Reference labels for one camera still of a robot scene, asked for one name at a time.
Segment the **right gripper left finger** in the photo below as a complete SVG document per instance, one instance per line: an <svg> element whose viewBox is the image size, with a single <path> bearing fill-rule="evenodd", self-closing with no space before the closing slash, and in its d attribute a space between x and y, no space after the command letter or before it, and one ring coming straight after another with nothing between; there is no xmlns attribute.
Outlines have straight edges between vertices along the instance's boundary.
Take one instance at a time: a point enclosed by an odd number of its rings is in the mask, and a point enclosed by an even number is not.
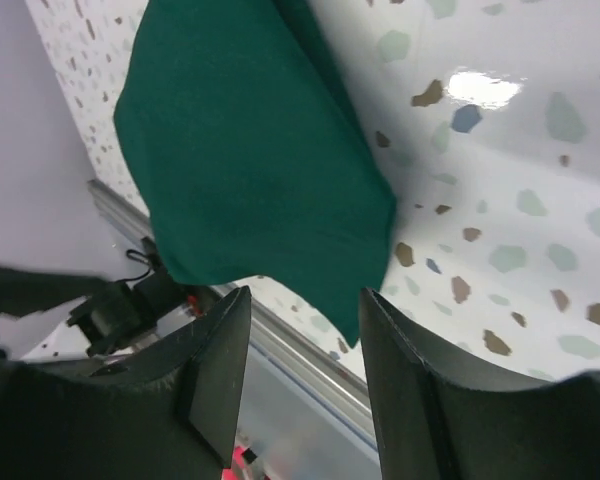
<svg viewBox="0 0 600 480"><path fill-rule="evenodd" d="M89 376L0 360L0 479L218 479L232 463L251 327L237 288Z"/></svg>

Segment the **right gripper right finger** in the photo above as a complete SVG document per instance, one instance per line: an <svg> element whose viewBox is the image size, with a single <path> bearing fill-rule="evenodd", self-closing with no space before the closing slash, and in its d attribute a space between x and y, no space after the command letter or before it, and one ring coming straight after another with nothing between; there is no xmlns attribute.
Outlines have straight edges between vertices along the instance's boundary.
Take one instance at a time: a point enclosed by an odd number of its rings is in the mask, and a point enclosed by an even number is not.
<svg viewBox="0 0 600 480"><path fill-rule="evenodd" d="M384 478L600 480L600 371L545 381L504 369L370 289L359 322Z"/></svg>

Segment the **dark green surgical cloth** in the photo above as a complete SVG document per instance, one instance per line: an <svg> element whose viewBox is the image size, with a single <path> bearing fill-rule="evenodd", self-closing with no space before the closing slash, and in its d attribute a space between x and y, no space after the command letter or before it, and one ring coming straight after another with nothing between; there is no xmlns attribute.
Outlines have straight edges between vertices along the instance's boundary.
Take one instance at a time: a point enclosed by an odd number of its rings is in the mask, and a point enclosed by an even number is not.
<svg viewBox="0 0 600 480"><path fill-rule="evenodd" d="M307 2L150 2L114 124L177 282L271 278L356 343L396 201Z"/></svg>

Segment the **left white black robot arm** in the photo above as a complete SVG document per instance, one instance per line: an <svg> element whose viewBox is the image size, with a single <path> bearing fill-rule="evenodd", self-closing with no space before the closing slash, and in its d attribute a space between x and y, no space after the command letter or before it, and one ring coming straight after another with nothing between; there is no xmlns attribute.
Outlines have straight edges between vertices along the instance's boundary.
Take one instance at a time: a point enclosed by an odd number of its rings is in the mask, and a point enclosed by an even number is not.
<svg viewBox="0 0 600 480"><path fill-rule="evenodd" d="M0 315L22 318L76 299L83 302L70 311L67 325L86 336L86 353L92 357L129 347L183 304L186 294L163 268L129 285L93 275L0 266ZM0 359L6 357L0 349Z"/></svg>

